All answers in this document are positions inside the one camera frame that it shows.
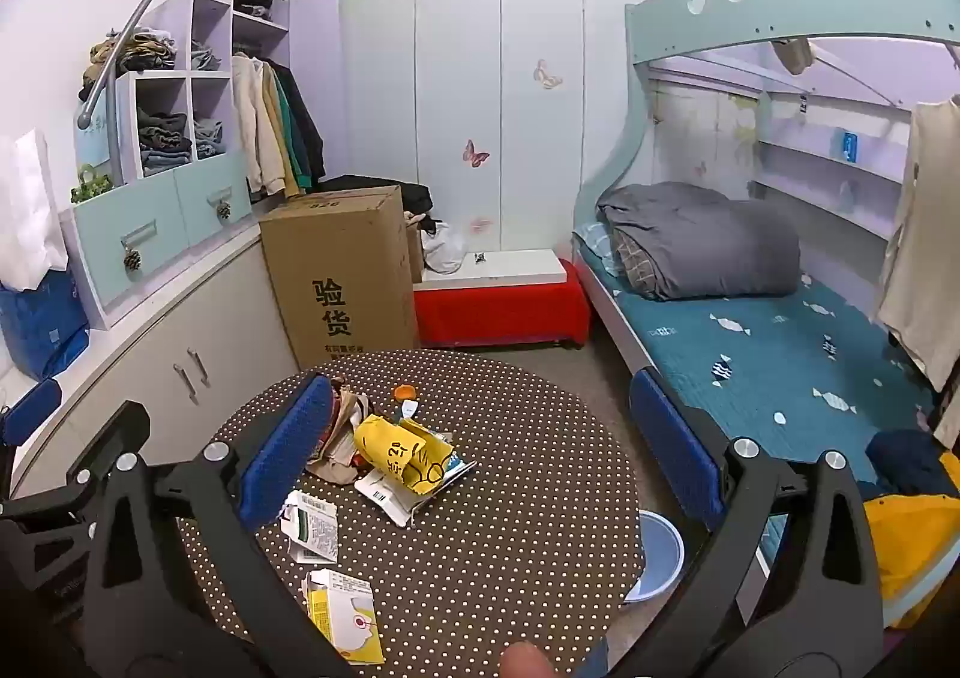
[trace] red cloth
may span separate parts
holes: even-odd
[[[560,260],[566,282],[414,291],[424,347],[587,342],[590,305],[577,272]]]

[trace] plastic bucket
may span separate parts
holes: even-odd
[[[647,510],[637,514],[637,521],[646,563],[637,585],[627,594],[627,602],[642,602],[661,595],[683,569],[683,538],[677,528],[662,515]]]

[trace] human thumb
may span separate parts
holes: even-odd
[[[533,643],[514,643],[500,654],[500,678],[558,678],[550,660]]]

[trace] hanging beige clothing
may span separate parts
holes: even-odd
[[[938,391],[960,356],[958,144],[960,96],[918,104],[875,314]],[[958,433],[960,410],[947,410],[936,436],[950,448]]]
[[[263,64],[263,104],[267,107],[267,115],[270,117],[270,126],[277,138],[277,146],[280,147],[280,156],[283,158],[283,195],[287,199],[294,196],[300,196],[304,191],[299,189],[296,184],[293,164],[290,162],[290,152],[287,151],[287,143],[283,138],[283,113],[280,111],[280,96],[277,95],[277,78],[269,63]]]
[[[233,105],[240,120],[240,144],[247,154],[251,191],[268,195],[284,189],[283,157],[263,101],[263,61],[233,56]]]

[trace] polka dot tablecloth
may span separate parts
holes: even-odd
[[[503,648],[520,640],[536,643],[561,675],[576,670],[640,571],[634,476],[606,428],[577,398],[534,374],[466,353],[366,353],[320,371],[342,373],[390,415],[392,389],[412,383],[416,419],[453,432],[459,455],[479,462],[405,529],[353,486],[306,473],[299,480],[302,490],[337,505],[336,569],[373,585],[387,661],[357,672],[493,676]],[[216,439],[229,441],[301,377],[241,408]],[[182,529],[215,619],[245,635],[198,530],[192,523]],[[277,525],[257,537],[300,599],[309,566],[289,559]]]

